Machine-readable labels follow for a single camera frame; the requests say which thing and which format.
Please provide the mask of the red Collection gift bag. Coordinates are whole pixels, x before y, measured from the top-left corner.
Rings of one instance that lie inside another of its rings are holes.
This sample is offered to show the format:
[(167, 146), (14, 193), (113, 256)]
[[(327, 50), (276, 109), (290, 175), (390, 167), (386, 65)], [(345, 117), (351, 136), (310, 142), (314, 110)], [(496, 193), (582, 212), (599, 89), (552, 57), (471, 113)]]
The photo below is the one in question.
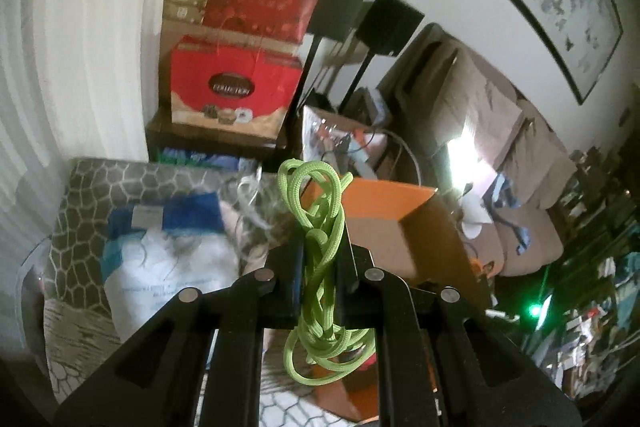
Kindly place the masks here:
[(170, 54), (171, 121), (277, 139), (302, 72), (296, 56), (183, 37)]

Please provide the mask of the blue grey handheld tool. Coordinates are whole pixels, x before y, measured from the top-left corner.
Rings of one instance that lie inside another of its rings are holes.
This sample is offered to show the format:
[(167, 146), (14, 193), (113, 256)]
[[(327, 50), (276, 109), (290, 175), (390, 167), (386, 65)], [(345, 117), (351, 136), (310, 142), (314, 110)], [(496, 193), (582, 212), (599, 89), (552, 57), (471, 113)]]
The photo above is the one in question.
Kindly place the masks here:
[(513, 232), (518, 242), (515, 247), (516, 254), (518, 256), (524, 254), (532, 245), (532, 236), (528, 228), (518, 225), (506, 215), (506, 210), (520, 208), (521, 202), (513, 193), (511, 180), (503, 172), (499, 172), (494, 182), (491, 183), (488, 193), (484, 196), (484, 202), (491, 219)]

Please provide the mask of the black speaker on stand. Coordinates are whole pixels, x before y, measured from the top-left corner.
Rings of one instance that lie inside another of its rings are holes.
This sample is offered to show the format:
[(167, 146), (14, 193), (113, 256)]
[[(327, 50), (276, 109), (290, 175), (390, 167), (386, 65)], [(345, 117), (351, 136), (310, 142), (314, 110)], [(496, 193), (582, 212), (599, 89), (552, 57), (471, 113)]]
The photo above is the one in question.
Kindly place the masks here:
[(338, 113), (343, 115), (358, 84), (377, 55), (397, 56), (406, 46), (424, 14), (404, 0), (374, 0), (356, 30), (356, 38), (367, 48), (367, 54), (350, 83)]
[(362, 2), (363, 0), (318, 0), (307, 27), (308, 34), (312, 35), (311, 45), (292, 103), (285, 117), (286, 127), (291, 127), (295, 122), (305, 82), (321, 41), (327, 38), (335, 42), (344, 42), (355, 23)]

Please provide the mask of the orange cardboard box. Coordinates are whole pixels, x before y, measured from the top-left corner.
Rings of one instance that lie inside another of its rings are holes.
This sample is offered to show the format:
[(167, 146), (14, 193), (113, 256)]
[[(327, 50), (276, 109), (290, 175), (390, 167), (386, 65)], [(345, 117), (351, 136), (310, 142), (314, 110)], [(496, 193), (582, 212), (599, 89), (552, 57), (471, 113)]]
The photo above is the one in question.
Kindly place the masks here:
[[(484, 313), (486, 285), (477, 280), (442, 196), (431, 187), (356, 179), (343, 195), (350, 243), (366, 248), (377, 267), (413, 288), (457, 288)], [(314, 392), (319, 407), (351, 421), (378, 417), (376, 355), (352, 375)]]

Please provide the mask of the white blue KN95 mask bag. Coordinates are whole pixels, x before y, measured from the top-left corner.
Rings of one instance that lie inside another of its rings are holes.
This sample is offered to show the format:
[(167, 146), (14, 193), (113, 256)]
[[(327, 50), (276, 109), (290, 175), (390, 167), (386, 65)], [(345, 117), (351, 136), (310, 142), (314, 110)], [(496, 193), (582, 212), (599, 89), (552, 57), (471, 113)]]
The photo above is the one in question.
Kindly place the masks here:
[(240, 273), (232, 242), (238, 213), (217, 193), (175, 196), (111, 211), (100, 270), (122, 341), (179, 291), (230, 286)]

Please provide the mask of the white curtain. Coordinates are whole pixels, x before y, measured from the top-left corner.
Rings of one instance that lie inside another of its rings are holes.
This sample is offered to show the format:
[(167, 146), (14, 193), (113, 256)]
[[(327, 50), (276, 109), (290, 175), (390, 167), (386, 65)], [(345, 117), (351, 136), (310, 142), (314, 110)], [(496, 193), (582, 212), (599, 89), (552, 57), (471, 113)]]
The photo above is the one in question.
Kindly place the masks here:
[(1, 0), (1, 217), (46, 225), (78, 158), (144, 161), (162, 0)]

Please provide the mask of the brown sofa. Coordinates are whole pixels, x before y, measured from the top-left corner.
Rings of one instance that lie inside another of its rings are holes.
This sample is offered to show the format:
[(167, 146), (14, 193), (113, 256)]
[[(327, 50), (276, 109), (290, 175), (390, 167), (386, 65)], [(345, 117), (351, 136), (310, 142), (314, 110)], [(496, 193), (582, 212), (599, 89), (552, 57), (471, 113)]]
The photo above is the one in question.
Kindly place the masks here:
[(521, 207), (506, 215), (530, 231), (532, 245), (515, 251), (513, 232), (494, 223), (476, 239), (461, 232), (471, 256), (491, 275), (521, 277), (555, 262), (562, 239), (549, 210), (577, 167), (544, 116), (514, 84), (461, 40), (431, 23), (400, 54), (378, 84), (392, 129), (413, 156), (401, 161), (401, 181), (437, 186), (459, 200), (484, 200), (499, 172), (512, 183)]

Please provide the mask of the left black speaker on stand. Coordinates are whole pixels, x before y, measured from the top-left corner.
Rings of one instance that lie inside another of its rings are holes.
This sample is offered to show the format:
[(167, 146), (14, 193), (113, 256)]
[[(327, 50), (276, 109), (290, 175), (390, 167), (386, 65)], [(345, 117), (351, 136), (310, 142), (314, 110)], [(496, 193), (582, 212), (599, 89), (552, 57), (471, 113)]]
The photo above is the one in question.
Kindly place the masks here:
[(321, 41), (327, 38), (335, 42), (344, 42), (355, 23), (362, 2), (363, 0), (318, 0), (307, 27), (308, 34), (312, 35), (311, 45), (292, 103), (285, 117), (286, 127), (291, 127), (295, 122), (305, 82)]

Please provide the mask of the right black speaker on stand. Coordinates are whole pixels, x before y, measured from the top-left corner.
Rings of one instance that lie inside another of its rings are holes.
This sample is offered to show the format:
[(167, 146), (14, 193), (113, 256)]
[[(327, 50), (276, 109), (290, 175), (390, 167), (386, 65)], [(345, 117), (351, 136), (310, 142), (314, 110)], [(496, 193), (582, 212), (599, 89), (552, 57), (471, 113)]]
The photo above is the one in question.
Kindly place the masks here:
[(343, 115), (358, 84), (377, 55), (397, 56), (406, 46), (424, 14), (404, 0), (374, 0), (356, 30), (356, 38), (367, 48), (367, 54), (350, 83), (338, 113)]

